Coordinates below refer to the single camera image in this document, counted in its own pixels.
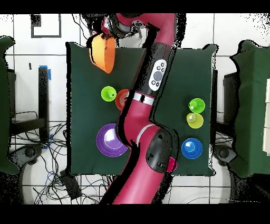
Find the yellow-green cup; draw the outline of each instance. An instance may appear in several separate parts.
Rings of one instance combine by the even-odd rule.
[[[195,98],[189,102],[188,107],[193,113],[200,114],[205,109],[205,102],[200,98]]]
[[[190,113],[187,116],[187,122],[191,128],[197,129],[203,125],[204,118],[201,114]]]
[[[116,98],[116,90],[111,86],[106,86],[101,90],[101,97],[106,102],[111,102]]]

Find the blue cup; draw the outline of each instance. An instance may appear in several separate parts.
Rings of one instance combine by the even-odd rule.
[[[198,158],[203,152],[203,145],[195,138],[188,138],[182,144],[182,154],[185,158],[195,159]]]

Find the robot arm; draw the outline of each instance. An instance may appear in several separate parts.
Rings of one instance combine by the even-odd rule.
[[[174,13],[117,13],[104,18],[101,30],[108,36],[123,38],[133,24],[156,29],[157,36],[151,47],[144,51],[134,76],[133,89],[117,123],[117,135],[131,153],[121,175],[101,200],[106,204],[151,203],[171,153],[170,134],[149,118],[168,67],[176,38],[177,17]]]

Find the purple plate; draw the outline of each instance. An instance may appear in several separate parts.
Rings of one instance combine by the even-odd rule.
[[[115,134],[116,124],[107,124],[103,126],[96,138],[99,151],[108,157],[118,157],[128,149]]]

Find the control buttons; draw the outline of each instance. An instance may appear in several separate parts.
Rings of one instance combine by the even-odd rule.
[[[154,73],[154,79],[155,79],[155,81],[157,81],[157,82],[160,81],[162,79],[162,77],[163,77],[163,74],[160,71],[156,71]]]
[[[152,91],[157,91],[160,88],[166,67],[167,63],[164,59],[159,59],[154,63],[151,76],[148,81],[148,86]]]

